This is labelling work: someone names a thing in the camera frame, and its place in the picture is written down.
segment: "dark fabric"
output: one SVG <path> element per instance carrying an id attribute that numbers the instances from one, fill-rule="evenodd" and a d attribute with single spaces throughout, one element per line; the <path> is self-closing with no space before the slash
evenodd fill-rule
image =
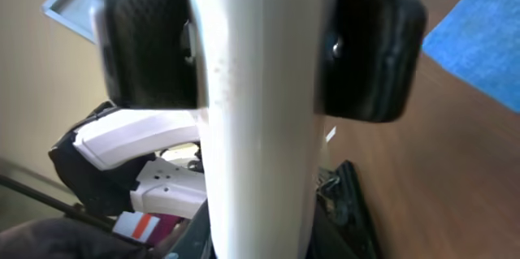
<path id="1" fill-rule="evenodd" d="M 131 245 L 67 218 L 28 222 L 0 233 L 0 258 L 151 259 L 145 247 Z"/>

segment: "brown floor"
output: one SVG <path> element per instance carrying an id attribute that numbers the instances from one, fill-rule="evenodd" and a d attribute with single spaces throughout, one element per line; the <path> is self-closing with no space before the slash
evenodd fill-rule
<path id="1" fill-rule="evenodd" d="M 459 0 L 422 0 L 428 31 Z M 520 258 L 520 115 L 422 55 L 405 116 L 337 125 L 386 258 Z"/>

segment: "blue rug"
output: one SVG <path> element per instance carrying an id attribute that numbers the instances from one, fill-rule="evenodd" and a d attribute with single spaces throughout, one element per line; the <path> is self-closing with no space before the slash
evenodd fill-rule
<path id="1" fill-rule="evenodd" d="M 461 0 L 422 48 L 450 73 L 520 113 L 520 0 Z"/>

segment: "white tube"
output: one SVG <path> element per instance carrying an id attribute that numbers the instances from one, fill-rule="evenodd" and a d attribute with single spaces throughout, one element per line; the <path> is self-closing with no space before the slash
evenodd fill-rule
<path id="1" fill-rule="evenodd" d="M 190 0 L 198 121 L 219 258 L 303 258 L 323 138 L 323 30 L 335 0 Z"/>

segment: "white wall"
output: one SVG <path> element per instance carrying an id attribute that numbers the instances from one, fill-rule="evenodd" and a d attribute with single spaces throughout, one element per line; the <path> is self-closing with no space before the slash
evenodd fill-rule
<path id="1" fill-rule="evenodd" d="M 95 46 L 45 17 L 44 1 L 0 0 L 0 162 L 59 181 L 47 151 L 106 93 Z"/>

